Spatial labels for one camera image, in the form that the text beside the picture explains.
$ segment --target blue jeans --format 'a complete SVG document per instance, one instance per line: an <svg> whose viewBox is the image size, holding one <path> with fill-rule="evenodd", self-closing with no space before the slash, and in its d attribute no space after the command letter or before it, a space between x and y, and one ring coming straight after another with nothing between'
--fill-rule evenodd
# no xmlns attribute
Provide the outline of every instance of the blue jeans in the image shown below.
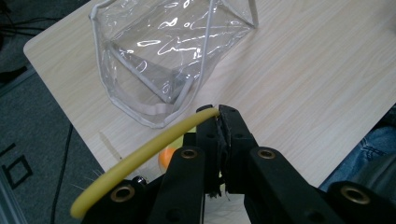
<svg viewBox="0 0 396 224"><path fill-rule="evenodd" d="M389 157L392 160L392 166L395 167L396 160L393 159L395 154L396 127L384 126L373 129L353 148L340 165L319 186L319 189L327 191L331 183L343 180L352 182L358 182L355 180L359 180L361 182L360 170L363 167L370 166L372 161L379 158L383 160L383 157Z"/></svg>

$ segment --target black cable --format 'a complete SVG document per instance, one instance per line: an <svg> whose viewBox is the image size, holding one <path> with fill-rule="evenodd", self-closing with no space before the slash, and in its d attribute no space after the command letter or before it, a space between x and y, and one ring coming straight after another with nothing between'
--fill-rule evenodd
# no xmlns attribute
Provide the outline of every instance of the black cable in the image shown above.
<svg viewBox="0 0 396 224"><path fill-rule="evenodd" d="M5 15L6 15L8 21L9 21L9 24L11 25L11 28L13 28L14 31L17 31L17 30L15 30L15 24L14 24L14 22L12 22L12 19L9 17L9 15L8 15L7 12L5 12Z"/></svg>
<svg viewBox="0 0 396 224"><path fill-rule="evenodd" d="M38 17L38 18L33 18L28 21L17 21L14 22L14 25L24 25L28 23L35 23L35 22L40 22L40 21L59 21L62 18L48 18L48 17Z"/></svg>
<svg viewBox="0 0 396 224"><path fill-rule="evenodd" d="M4 36L0 33L0 50L3 48Z"/></svg>
<svg viewBox="0 0 396 224"><path fill-rule="evenodd" d="M64 147L64 159L62 162L61 173L59 174L58 186L56 188L55 196L54 196L53 202L52 202L52 209L51 209L51 213L50 213L50 223L51 224L55 223L56 204L58 202L59 193L61 191L62 182L64 180L64 170L66 168L67 154L69 152L69 145L70 145L70 139L72 137L72 132L73 132L73 124L70 123L69 133L67 134L66 145Z"/></svg>
<svg viewBox="0 0 396 224"><path fill-rule="evenodd" d="M26 66L22 66L21 68L14 71L2 72L0 73L0 83L8 83L26 71Z"/></svg>
<svg viewBox="0 0 396 224"><path fill-rule="evenodd" d="M39 28L39 27L28 27L28 26L14 26L14 27L10 27L10 26L0 26L0 30L38 30L38 31L45 31L46 29L44 28Z"/></svg>
<svg viewBox="0 0 396 224"><path fill-rule="evenodd" d="M29 36L36 36L35 34L29 34L29 33L24 33L24 32L19 32L19 31L7 31L7 30L0 30L3 32L4 36L14 36L14 35L29 35Z"/></svg>
<svg viewBox="0 0 396 224"><path fill-rule="evenodd" d="M7 3L3 0L0 0L0 13L9 13L11 10L8 8Z"/></svg>

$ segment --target orange object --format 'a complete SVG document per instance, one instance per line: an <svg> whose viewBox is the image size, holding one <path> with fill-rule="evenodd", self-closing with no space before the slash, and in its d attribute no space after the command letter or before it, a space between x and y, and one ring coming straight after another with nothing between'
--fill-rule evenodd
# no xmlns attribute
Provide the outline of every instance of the orange object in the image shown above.
<svg viewBox="0 0 396 224"><path fill-rule="evenodd" d="M177 149L175 147L168 146L160 152L158 162L164 170L168 169L169 163L171 162L172 156L176 150Z"/></svg>

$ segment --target person's leg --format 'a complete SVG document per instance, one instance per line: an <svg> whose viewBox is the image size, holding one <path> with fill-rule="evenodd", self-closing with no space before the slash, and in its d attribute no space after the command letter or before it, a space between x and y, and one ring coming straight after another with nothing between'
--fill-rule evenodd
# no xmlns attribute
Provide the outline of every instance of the person's leg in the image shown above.
<svg viewBox="0 0 396 224"><path fill-rule="evenodd" d="M370 131L319 186L327 191L331 183L353 181L361 168L384 155L396 153L396 128L385 126Z"/></svg>
<svg viewBox="0 0 396 224"><path fill-rule="evenodd" d="M389 200L396 208L396 153L369 162L353 177L352 182Z"/></svg>

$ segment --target brass screw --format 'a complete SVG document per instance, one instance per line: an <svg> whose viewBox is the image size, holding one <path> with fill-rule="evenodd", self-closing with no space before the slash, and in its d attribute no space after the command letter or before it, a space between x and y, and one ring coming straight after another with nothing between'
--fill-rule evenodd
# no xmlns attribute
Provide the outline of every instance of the brass screw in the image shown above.
<svg viewBox="0 0 396 224"><path fill-rule="evenodd" d="M370 198L360 189L355 187L345 185L341 187L341 194L353 203L368 204L370 203Z"/></svg>
<svg viewBox="0 0 396 224"><path fill-rule="evenodd" d="M115 203L123 203L134 197L134 187L131 185L119 186L111 192L110 198Z"/></svg>
<svg viewBox="0 0 396 224"><path fill-rule="evenodd" d="M276 156L276 154L272 150L269 150L269 149L260 149L257 154L259 154L259 156L261 158L267 159L267 160L271 160Z"/></svg>
<svg viewBox="0 0 396 224"><path fill-rule="evenodd" d="M193 159L198 155L197 151L194 149L184 149L181 152L181 157L184 159Z"/></svg>

